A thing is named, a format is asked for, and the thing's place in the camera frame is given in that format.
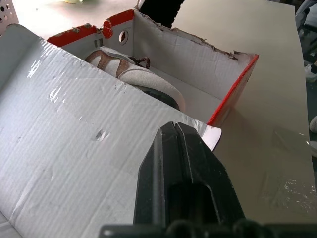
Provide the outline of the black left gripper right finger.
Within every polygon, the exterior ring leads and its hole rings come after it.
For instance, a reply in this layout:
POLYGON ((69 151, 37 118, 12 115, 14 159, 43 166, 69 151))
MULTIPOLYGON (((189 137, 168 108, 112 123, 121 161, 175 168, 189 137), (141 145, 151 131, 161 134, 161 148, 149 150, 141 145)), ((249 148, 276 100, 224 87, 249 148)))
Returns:
POLYGON ((189 183, 189 219, 197 223, 234 223, 245 215, 224 165, 198 132, 176 123, 185 181, 189 183))

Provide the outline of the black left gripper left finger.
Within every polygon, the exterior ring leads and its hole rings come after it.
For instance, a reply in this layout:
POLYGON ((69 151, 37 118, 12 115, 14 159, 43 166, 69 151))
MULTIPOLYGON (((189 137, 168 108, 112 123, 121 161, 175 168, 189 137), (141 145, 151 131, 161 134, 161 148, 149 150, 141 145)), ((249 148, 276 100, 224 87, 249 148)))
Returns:
POLYGON ((169 223, 168 190, 179 181, 179 148, 175 124, 158 129, 138 174, 135 224, 169 223))

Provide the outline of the red and white cardboard shoebox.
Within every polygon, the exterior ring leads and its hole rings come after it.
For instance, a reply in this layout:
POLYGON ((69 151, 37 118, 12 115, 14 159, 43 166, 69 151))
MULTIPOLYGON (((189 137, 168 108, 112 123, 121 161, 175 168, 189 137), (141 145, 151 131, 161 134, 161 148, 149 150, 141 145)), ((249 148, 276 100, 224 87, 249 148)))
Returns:
POLYGON ((227 53, 135 9, 47 40, 19 24, 0 36, 0 238, 96 238, 131 223, 139 165, 170 121, 213 149, 258 55, 227 53), (176 87, 178 111, 85 61, 106 46, 176 87))

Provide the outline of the white and brown sneaker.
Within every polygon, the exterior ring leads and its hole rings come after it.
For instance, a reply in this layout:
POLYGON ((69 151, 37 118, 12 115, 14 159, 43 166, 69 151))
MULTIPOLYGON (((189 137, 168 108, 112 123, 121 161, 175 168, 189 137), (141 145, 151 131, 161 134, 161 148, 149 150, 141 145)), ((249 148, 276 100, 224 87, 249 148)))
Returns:
POLYGON ((181 112, 186 111, 183 95, 149 70, 151 61, 148 57, 136 59, 112 48, 99 47, 89 53, 85 61, 181 112))

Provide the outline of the white shoe of bystander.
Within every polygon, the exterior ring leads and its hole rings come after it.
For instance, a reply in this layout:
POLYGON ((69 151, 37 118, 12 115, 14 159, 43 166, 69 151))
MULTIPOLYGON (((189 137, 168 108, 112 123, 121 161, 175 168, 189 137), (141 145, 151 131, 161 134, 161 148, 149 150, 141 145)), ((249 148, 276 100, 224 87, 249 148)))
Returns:
POLYGON ((308 83, 314 83, 317 80, 317 66, 315 64, 305 66, 305 79, 308 83))

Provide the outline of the person in dark clothes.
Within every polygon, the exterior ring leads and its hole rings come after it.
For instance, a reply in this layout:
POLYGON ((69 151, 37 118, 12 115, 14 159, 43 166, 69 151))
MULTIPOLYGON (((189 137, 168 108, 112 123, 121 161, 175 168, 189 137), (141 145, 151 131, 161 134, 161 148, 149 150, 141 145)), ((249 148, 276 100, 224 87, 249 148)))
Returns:
POLYGON ((138 0, 136 8, 151 20, 171 28, 185 0, 138 0))

